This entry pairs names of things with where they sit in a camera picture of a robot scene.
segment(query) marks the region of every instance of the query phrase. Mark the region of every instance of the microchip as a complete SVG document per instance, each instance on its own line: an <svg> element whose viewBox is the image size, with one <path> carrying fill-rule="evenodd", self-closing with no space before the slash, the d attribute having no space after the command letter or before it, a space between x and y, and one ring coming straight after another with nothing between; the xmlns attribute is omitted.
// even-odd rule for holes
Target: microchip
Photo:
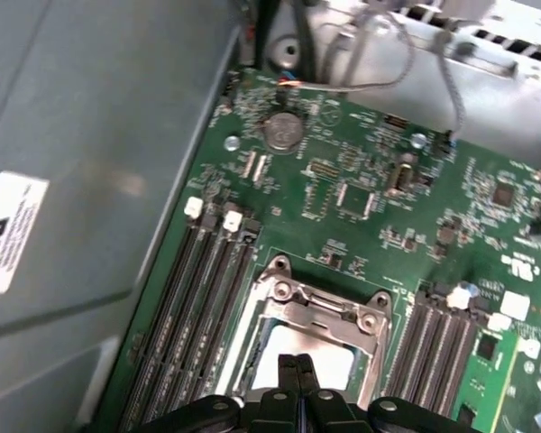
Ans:
<svg viewBox="0 0 541 433"><path fill-rule="evenodd" d="M440 242L437 242L433 246L433 254L437 257L445 257L447 256L448 248L447 245L441 244Z"/></svg>
<svg viewBox="0 0 541 433"><path fill-rule="evenodd" d="M435 178L428 174L419 174L417 177L417 183L423 185L424 187L431 187L435 182Z"/></svg>
<svg viewBox="0 0 541 433"><path fill-rule="evenodd" d="M494 336L488 336L483 334L479 340L479 345L477 346L477 355L487 361L492 361L493 356L495 355L495 347L499 340Z"/></svg>
<svg viewBox="0 0 541 433"><path fill-rule="evenodd" d="M472 422L475 419L475 412L471 410L466 404L462 404L459 408L459 414L457 415L457 422L464 426L472 426Z"/></svg>
<svg viewBox="0 0 541 433"><path fill-rule="evenodd" d="M339 254L331 254L326 264L328 264L332 268L341 269L342 263L343 257L341 257Z"/></svg>
<svg viewBox="0 0 541 433"><path fill-rule="evenodd" d="M453 223L453 228L455 230L459 230L461 228L461 224L463 223L462 219L458 216L454 216L452 219L451 219L452 223Z"/></svg>
<svg viewBox="0 0 541 433"><path fill-rule="evenodd" d="M403 248L407 251L415 251L417 249L417 242L412 237L406 237L403 240Z"/></svg>
<svg viewBox="0 0 541 433"><path fill-rule="evenodd" d="M441 244L452 244L457 234L450 226L442 226L437 233L437 240Z"/></svg>
<svg viewBox="0 0 541 433"><path fill-rule="evenodd" d="M515 197L515 188L508 183L498 183L491 201L495 205L503 207L511 207L513 198Z"/></svg>
<svg viewBox="0 0 541 433"><path fill-rule="evenodd" d="M369 197L371 192L365 188L352 183L345 183L341 190L342 196L339 196L337 206L347 214L351 214L361 219L366 219L369 215Z"/></svg>

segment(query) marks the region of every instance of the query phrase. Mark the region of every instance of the integrated circuit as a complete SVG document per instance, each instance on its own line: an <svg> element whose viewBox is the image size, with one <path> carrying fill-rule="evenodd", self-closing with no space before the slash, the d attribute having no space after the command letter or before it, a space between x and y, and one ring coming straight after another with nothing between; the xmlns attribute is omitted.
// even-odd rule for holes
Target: integrated circuit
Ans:
<svg viewBox="0 0 541 433"><path fill-rule="evenodd" d="M511 207L513 204L513 198L515 197L515 187L508 183L498 182L491 201L493 204L502 207Z"/></svg>
<svg viewBox="0 0 541 433"><path fill-rule="evenodd" d="M498 342L499 340L494 336L483 334L477 345L477 355L487 361L492 361Z"/></svg>
<svg viewBox="0 0 541 433"><path fill-rule="evenodd" d="M360 219L367 219L374 194L362 185L344 182L339 188L336 205L346 214Z"/></svg>

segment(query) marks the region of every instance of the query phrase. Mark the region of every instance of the white rectangular component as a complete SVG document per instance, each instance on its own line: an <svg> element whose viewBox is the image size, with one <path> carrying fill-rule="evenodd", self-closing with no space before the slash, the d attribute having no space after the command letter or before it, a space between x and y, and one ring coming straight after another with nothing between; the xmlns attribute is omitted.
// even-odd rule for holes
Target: white rectangular component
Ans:
<svg viewBox="0 0 541 433"><path fill-rule="evenodd" d="M513 321L509 316L500 313L493 313L487 322L487 328L494 332L507 331L511 328Z"/></svg>
<svg viewBox="0 0 541 433"><path fill-rule="evenodd" d="M10 289L48 185L47 180L0 173L0 294Z"/></svg>
<svg viewBox="0 0 541 433"><path fill-rule="evenodd" d="M229 210L226 212L223 229L230 233L236 233L241 225L241 221L243 221L243 214L235 210Z"/></svg>
<svg viewBox="0 0 541 433"><path fill-rule="evenodd" d="M202 198L189 197L187 205L184 206L184 215L190 219L197 219L202 214L202 207L205 204Z"/></svg>
<svg viewBox="0 0 541 433"><path fill-rule="evenodd" d="M500 312L515 320L525 321L531 299L529 296L519 295L513 291L505 291L501 302Z"/></svg>
<svg viewBox="0 0 541 433"><path fill-rule="evenodd" d="M267 158L267 155L261 155L261 158L259 158L259 163L256 165L256 169L252 175L252 181L254 183L259 183L259 180L261 180L262 169L264 169L264 163L267 161Z"/></svg>

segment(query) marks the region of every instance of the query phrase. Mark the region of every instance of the gray panel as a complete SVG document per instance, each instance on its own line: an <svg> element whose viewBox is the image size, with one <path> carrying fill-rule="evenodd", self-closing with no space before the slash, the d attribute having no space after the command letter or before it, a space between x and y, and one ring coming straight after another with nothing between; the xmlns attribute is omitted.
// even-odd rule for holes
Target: gray panel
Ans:
<svg viewBox="0 0 541 433"><path fill-rule="evenodd" d="M0 171L50 180L0 296L0 433L90 418L236 32L227 2L46 4L0 1Z"/></svg>

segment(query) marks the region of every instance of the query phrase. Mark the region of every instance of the cable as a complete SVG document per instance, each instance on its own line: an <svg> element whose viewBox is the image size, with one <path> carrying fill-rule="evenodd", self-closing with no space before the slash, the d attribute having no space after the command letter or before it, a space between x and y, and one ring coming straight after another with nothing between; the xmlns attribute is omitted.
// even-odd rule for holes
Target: cable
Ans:
<svg viewBox="0 0 541 433"><path fill-rule="evenodd" d="M390 14L389 12L384 12L382 14L386 16L387 18L389 18L393 27L399 30L399 33L401 34L401 36L407 43L407 47L408 47L408 56L407 56L407 61L405 62L405 66L403 70L401 71L401 73L395 79L391 81L382 82L382 83L357 84L354 86L332 86L330 84L313 84L313 83L308 83L305 81L283 81L282 83L279 83L279 85L305 88L308 90L326 90L326 91L331 91L331 92L342 92L342 93L361 92L361 91L370 90L373 88L392 88L394 86L397 86L401 81L405 79L405 77L413 69L413 65L415 63L415 43L413 42L411 35L408 34L405 26L399 21L397 21L397 19L392 14Z"/></svg>
<svg viewBox="0 0 541 433"><path fill-rule="evenodd" d="M455 83L453 78L453 74L451 73L449 65L447 64L447 57L445 52L447 44L453 39L454 32L461 29L462 27L476 24L478 23L476 23L475 21L450 21L445 26L445 28L436 35L435 38L436 58L439 66L439 72L441 73L441 77L443 78L445 86L447 87L447 92L449 93L449 97L451 98L451 103L453 104L454 109L455 127L451 132L451 140L453 142L456 142L459 134L461 133L465 125L465 122L467 120L467 111L465 109L465 104L463 102L461 92L459 92L459 88L457 87L457 84Z"/></svg>
<svg viewBox="0 0 541 433"><path fill-rule="evenodd" d="M346 66L346 71L344 72L343 79L341 80L341 86L349 86L353 82L354 74L359 66L359 61L361 56L364 53L365 47L369 40L369 23L373 18L379 16L378 11L372 11L367 8L356 18L356 26L358 31L355 36L355 44L353 50L351 51L351 58Z"/></svg>
<svg viewBox="0 0 541 433"><path fill-rule="evenodd" d="M345 36L340 32L336 34L332 41L326 46L325 56L323 58L323 65L318 75L319 82L328 83L333 73L333 66L335 64L336 55L342 49Z"/></svg>
<svg viewBox="0 0 541 433"><path fill-rule="evenodd" d="M281 74L284 75L287 79L291 79L291 80L295 80L295 81L297 80L297 79L295 78L295 76L292 75L292 74L291 74L289 71L287 71L287 70L283 70L283 71L281 72Z"/></svg>
<svg viewBox="0 0 541 433"><path fill-rule="evenodd" d="M306 81L316 82L315 40L308 23L307 10L302 0L293 0L292 10L298 37L297 75Z"/></svg>

